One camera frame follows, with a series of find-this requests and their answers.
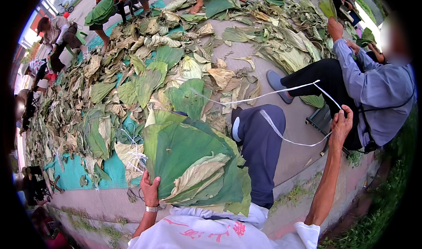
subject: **pavement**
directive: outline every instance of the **pavement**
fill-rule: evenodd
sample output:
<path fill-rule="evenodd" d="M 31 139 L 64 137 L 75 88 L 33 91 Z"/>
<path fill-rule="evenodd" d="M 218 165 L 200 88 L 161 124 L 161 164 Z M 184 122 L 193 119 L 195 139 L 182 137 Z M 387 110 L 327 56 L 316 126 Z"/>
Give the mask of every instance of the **pavement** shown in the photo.
<path fill-rule="evenodd" d="M 163 0 L 165 4 L 172 0 Z M 317 7 L 318 0 L 311 0 Z M 75 10 L 69 16 L 69 20 L 78 23 L 79 28 L 84 32 L 89 33 L 86 40 L 89 41 L 96 36 L 94 32 L 89 32 L 87 26 L 83 26 L 84 17 L 92 10 L 95 5 L 95 0 L 82 0 Z M 114 15 L 110 18 L 109 22 L 104 26 L 108 27 L 117 21 L 121 20 L 120 15 Z M 215 29 L 216 34 L 221 35 L 226 27 L 232 26 L 245 26 L 237 21 L 219 21 L 207 20 Z M 243 67 L 249 67 L 249 63 L 241 60 L 233 60 L 230 58 L 246 57 L 253 54 L 253 47 L 248 43 L 233 42 L 231 47 L 221 45 L 214 48 L 213 60 L 217 58 L 224 58 L 224 55 L 229 51 L 234 53 L 227 57 L 227 66 L 231 70 L 237 70 Z M 37 55 L 39 58 L 46 57 L 43 45 Z M 266 72 L 272 69 L 284 76 L 280 69 L 275 67 L 271 62 L 267 62 L 256 56 L 252 56 L 256 65 L 255 74 L 261 84 L 261 94 L 272 92 L 270 85 L 266 81 Z M 63 52 L 60 59 L 63 63 L 68 63 L 71 55 L 68 52 Z M 314 144 L 323 139 L 323 135 L 319 133 L 311 125 L 305 124 L 306 117 L 311 116 L 315 108 L 304 104 L 300 99 L 295 99 L 292 104 L 285 104 L 277 94 L 268 95 L 266 97 L 257 99 L 256 105 L 274 104 L 281 107 L 286 115 L 286 130 L 284 137 L 303 144 Z M 242 108 L 248 108 L 249 105 L 240 105 Z M 317 172 L 322 171 L 325 165 L 327 155 L 320 157 L 319 153 L 324 147 L 324 142 L 315 146 L 298 146 L 293 145 L 287 141 L 283 141 L 274 182 L 274 199 L 277 200 L 284 194 L 289 193 L 294 186 L 305 186 L 309 189 L 314 189 L 318 185 L 318 180 L 315 178 Z M 305 164 L 312 159 L 312 162 L 305 166 Z M 364 155 L 361 159 L 361 165 L 352 168 L 348 165 L 345 157 L 342 157 L 340 175 L 337 182 L 337 189 L 335 200 L 329 216 L 321 226 L 321 233 L 331 224 L 337 222 L 339 218 L 345 213 L 346 209 L 355 198 L 356 194 L 363 190 L 363 183 L 365 180 L 370 180 L 371 175 L 375 175 L 378 169 L 378 162 L 374 160 L 373 154 Z M 138 189 L 135 188 L 134 192 L 138 194 Z M 297 202 L 286 202 L 280 204 L 277 210 L 269 215 L 264 233 L 271 239 L 282 237 L 287 232 L 293 230 L 293 224 L 297 221 L 303 221 L 308 214 L 310 204 L 312 202 L 313 192 L 310 191 L 307 195 L 300 197 Z M 131 221 L 132 225 L 140 222 L 143 216 L 144 203 L 141 199 L 136 202 L 130 203 L 127 198 L 127 189 L 100 189 L 100 190 L 73 190 L 65 191 L 63 194 L 54 194 L 51 200 L 51 206 L 61 208 L 62 206 L 73 207 L 75 209 L 85 211 L 90 218 L 101 220 L 102 222 L 113 223 L 117 217 L 124 217 Z M 158 214 L 157 220 L 161 220 L 168 214 L 168 208 L 164 208 Z M 70 234 L 86 248 L 109 248 L 109 240 L 107 237 L 99 236 L 98 233 L 88 232 L 81 229 L 75 229 L 70 221 L 66 220 L 66 214 L 61 213 L 60 220 L 63 226 L 69 231 Z M 125 227 L 122 232 L 133 232 L 133 227 Z M 125 248 L 126 243 L 120 242 L 119 245 Z"/>

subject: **green plastic stool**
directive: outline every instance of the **green plastic stool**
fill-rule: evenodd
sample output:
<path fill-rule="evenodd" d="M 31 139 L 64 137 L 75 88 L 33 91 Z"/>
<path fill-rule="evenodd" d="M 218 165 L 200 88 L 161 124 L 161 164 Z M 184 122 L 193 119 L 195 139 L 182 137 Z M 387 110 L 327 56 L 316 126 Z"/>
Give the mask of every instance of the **green plastic stool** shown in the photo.
<path fill-rule="evenodd" d="M 80 40 L 81 41 L 81 43 L 82 43 L 82 45 L 85 45 L 86 43 L 87 43 L 87 41 L 86 40 L 84 40 L 84 37 L 86 37 L 88 34 L 86 34 L 85 32 L 83 32 L 83 31 L 81 31 L 81 30 L 77 30 L 76 31 L 76 37 L 78 38 L 78 40 Z M 67 44 L 66 45 L 66 49 L 72 54 L 72 55 L 74 55 L 74 53 L 73 53 L 73 51 L 72 51 L 72 49 L 71 49 L 71 46 L 69 45 L 69 44 Z"/>

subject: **wristwatch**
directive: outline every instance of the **wristwatch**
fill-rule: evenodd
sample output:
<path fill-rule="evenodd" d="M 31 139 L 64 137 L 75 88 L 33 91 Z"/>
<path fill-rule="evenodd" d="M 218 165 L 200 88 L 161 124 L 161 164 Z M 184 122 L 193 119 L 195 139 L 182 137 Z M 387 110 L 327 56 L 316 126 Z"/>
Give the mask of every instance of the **wristwatch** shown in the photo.
<path fill-rule="evenodd" d="M 157 212 L 158 211 L 159 206 L 157 207 L 148 207 L 147 205 L 145 205 L 145 211 L 147 212 Z"/>

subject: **cap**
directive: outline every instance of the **cap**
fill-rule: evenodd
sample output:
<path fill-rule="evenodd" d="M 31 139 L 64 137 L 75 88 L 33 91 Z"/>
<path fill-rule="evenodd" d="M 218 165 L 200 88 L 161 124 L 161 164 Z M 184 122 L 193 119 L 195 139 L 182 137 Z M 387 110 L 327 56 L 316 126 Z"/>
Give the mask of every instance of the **cap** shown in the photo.
<path fill-rule="evenodd" d="M 42 31 L 42 27 L 45 23 L 47 23 L 49 21 L 49 18 L 46 17 L 42 17 L 40 19 L 40 21 L 38 22 L 38 26 L 37 26 L 37 36 L 40 34 L 40 32 Z"/>
<path fill-rule="evenodd" d="M 22 71 L 21 71 L 22 75 L 27 75 L 28 74 L 28 70 L 29 70 L 29 63 L 25 63 L 22 66 Z"/>

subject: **white shirt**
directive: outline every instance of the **white shirt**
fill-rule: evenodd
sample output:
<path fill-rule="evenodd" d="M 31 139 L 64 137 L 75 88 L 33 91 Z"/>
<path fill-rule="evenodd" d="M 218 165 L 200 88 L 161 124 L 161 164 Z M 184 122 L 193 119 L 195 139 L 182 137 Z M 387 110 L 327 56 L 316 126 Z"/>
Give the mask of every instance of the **white shirt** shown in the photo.
<path fill-rule="evenodd" d="M 319 226 L 295 223 L 296 232 L 288 233 L 272 241 L 258 228 L 263 227 L 262 216 L 268 210 L 251 204 L 249 217 L 231 214 L 231 219 L 205 220 L 203 217 L 218 215 L 214 211 L 198 208 L 172 208 L 169 216 L 159 221 L 140 236 L 129 241 L 128 249 L 144 248 L 292 248 L 315 249 L 319 238 Z"/>

